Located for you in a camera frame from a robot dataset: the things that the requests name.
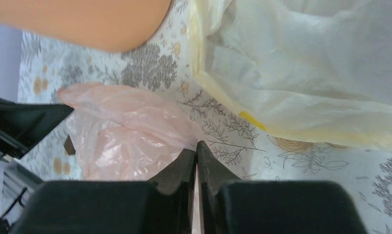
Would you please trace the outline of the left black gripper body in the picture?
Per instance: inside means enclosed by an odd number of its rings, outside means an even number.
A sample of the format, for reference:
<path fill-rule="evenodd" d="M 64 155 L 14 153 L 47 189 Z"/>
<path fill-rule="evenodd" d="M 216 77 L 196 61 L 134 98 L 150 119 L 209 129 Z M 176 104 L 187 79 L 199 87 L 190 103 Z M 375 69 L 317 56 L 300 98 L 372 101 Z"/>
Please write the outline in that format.
<path fill-rule="evenodd" d="M 65 104 L 23 104 L 0 98 L 0 161 L 21 159 L 74 109 Z"/>

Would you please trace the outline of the yellowish translucent trash bag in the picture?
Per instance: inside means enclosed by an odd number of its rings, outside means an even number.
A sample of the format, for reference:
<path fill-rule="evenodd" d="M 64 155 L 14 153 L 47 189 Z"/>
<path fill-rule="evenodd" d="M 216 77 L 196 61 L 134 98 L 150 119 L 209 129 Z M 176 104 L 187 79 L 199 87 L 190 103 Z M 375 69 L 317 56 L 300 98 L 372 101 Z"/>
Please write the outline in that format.
<path fill-rule="evenodd" d="M 274 137 L 392 151 L 392 0 L 191 0 L 193 79 Z"/>

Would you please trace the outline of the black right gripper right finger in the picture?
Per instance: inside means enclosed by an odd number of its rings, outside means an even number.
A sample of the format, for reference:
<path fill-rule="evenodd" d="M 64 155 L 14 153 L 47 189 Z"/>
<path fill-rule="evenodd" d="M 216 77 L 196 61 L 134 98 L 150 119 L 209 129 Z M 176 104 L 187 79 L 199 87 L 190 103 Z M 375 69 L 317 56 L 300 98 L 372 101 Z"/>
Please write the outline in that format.
<path fill-rule="evenodd" d="M 205 234 L 364 234 L 350 195 L 337 183 L 240 179 L 204 141 L 197 145 Z"/>

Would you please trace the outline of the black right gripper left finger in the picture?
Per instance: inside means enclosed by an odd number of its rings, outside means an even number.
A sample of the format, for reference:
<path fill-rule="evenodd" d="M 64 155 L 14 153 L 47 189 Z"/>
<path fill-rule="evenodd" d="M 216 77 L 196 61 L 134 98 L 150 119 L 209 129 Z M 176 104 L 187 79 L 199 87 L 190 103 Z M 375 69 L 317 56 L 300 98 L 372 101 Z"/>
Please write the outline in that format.
<path fill-rule="evenodd" d="M 32 194 L 20 234 L 188 234 L 196 154 L 183 150 L 146 181 L 48 181 Z"/>

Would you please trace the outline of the pink translucent trash bag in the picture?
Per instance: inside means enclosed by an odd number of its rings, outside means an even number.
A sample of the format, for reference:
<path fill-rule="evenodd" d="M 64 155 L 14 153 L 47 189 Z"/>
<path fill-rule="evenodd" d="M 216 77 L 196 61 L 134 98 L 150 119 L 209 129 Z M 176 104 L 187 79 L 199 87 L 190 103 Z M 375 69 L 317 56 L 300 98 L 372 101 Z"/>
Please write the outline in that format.
<path fill-rule="evenodd" d="M 85 180 L 146 180 L 204 139 L 198 123 L 152 91 L 81 83 L 61 88 L 67 129 Z"/>

